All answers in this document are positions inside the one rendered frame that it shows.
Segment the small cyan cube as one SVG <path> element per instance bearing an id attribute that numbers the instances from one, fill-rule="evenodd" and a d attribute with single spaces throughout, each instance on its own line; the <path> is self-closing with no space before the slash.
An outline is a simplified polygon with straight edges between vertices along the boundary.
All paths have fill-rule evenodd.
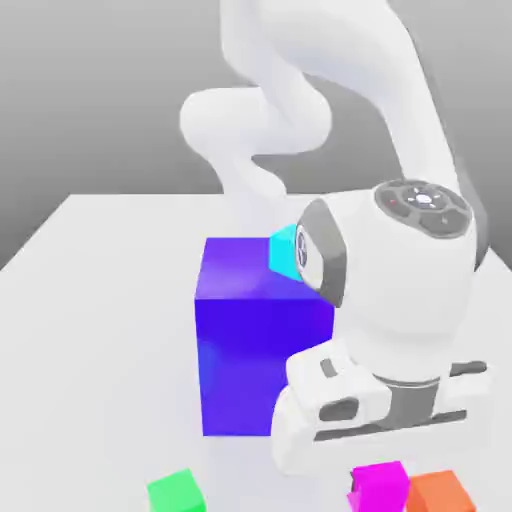
<path id="1" fill-rule="evenodd" d="M 270 236 L 268 267 L 274 273 L 302 282 L 295 257 L 296 228 L 290 224 Z"/>

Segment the small green cube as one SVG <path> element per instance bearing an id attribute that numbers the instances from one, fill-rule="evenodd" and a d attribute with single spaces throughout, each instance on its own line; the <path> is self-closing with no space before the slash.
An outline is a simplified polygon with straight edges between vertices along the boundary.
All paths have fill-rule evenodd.
<path id="1" fill-rule="evenodd" d="M 190 469 L 151 482 L 147 491 L 150 512 L 206 512 L 203 494 Z"/>

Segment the large blue box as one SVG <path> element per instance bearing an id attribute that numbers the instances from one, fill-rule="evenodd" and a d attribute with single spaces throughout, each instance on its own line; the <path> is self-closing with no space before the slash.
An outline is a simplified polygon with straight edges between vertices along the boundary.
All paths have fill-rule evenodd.
<path id="1" fill-rule="evenodd" d="M 267 436 L 287 359 L 330 339 L 334 309 L 271 271 L 266 238 L 206 240 L 195 292 L 202 430 Z"/>

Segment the small orange cube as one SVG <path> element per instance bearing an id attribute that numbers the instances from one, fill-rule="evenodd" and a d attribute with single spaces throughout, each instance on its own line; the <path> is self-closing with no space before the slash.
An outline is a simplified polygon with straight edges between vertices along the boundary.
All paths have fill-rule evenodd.
<path id="1" fill-rule="evenodd" d="M 451 470 L 413 476 L 406 512 L 476 512 L 476 506 Z"/>

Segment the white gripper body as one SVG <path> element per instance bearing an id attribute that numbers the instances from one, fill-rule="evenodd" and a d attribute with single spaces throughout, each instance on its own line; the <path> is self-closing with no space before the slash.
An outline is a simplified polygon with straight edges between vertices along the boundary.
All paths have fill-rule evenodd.
<path id="1" fill-rule="evenodd" d="M 423 425 L 385 430 L 377 425 L 322 426 L 308 419 L 286 387 L 274 408 L 272 455 L 285 474 L 349 470 L 394 460 L 427 462 L 436 452 L 473 449 L 482 442 L 482 407 L 442 412 Z"/>

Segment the small magenta cube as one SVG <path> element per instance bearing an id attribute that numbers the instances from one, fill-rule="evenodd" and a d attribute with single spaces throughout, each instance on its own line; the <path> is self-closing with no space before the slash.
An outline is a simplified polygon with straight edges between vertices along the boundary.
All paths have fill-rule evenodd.
<path id="1" fill-rule="evenodd" d="M 351 476 L 351 512 L 405 511 L 410 479 L 400 461 L 356 467 Z"/>

